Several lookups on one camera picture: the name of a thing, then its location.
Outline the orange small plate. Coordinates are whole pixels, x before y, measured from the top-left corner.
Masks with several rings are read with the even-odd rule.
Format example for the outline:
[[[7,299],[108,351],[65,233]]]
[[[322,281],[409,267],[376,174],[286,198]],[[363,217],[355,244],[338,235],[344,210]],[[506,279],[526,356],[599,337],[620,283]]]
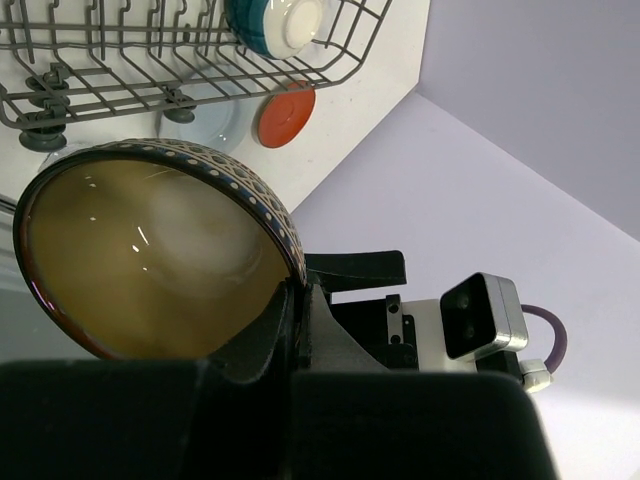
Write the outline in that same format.
[[[271,97],[258,116],[257,138],[267,148],[291,142],[306,126],[314,110],[313,89],[294,90]]]

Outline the brown patterned bowl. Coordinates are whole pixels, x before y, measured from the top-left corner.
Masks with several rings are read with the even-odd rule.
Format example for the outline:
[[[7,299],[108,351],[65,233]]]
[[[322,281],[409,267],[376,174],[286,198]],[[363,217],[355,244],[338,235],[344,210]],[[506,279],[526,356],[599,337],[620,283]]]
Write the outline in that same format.
[[[307,283],[282,201],[231,156],[127,139],[53,161],[13,217],[20,271],[49,319],[109,359],[198,358]]]

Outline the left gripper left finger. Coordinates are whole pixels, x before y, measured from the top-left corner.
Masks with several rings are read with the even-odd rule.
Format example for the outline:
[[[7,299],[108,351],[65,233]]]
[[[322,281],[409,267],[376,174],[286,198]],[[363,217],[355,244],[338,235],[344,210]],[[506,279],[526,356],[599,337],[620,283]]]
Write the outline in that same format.
[[[209,356],[224,378],[250,385],[274,376],[286,376],[295,363],[296,285],[278,284],[261,314]]]

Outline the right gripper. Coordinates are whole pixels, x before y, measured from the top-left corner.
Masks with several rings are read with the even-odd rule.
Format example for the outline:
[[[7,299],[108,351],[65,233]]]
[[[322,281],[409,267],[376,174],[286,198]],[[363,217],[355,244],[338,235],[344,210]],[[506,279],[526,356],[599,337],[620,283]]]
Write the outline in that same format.
[[[407,283],[399,250],[367,253],[306,254],[307,273],[325,293],[342,293]],[[332,304],[336,321],[367,353],[391,370],[480,372],[518,375],[514,352],[500,351],[478,361],[447,356],[439,301],[384,299]]]

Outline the light blue glass plate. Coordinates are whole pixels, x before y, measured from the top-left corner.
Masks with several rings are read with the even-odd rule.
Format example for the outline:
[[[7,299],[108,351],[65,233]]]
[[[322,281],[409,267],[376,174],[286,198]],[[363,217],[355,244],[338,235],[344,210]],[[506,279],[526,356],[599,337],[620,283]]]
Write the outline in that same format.
[[[224,92],[239,93],[241,89],[230,81],[218,87],[209,83],[187,84],[173,91],[180,100],[218,98],[216,103],[201,104],[188,109],[171,109],[156,113],[135,115],[123,125],[115,120],[91,121],[72,136],[68,144],[47,155],[40,170],[80,150],[109,141],[127,138],[160,138],[186,140],[223,153],[232,152],[242,141],[251,125],[255,103],[250,99],[225,100]]]

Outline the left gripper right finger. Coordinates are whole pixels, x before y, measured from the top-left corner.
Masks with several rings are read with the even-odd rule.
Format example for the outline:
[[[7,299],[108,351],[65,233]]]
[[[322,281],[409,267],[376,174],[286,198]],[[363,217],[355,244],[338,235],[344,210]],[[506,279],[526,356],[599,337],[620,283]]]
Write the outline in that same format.
[[[390,372],[336,321],[318,284],[309,284],[304,296],[299,368],[325,373]]]

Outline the teal and white bowl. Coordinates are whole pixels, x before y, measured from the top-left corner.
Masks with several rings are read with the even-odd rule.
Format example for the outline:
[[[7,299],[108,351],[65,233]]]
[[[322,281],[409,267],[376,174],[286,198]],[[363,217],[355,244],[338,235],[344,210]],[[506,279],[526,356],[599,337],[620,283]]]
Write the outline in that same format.
[[[263,57],[285,60],[315,39],[327,9],[321,0],[228,0],[226,22],[235,37]]]

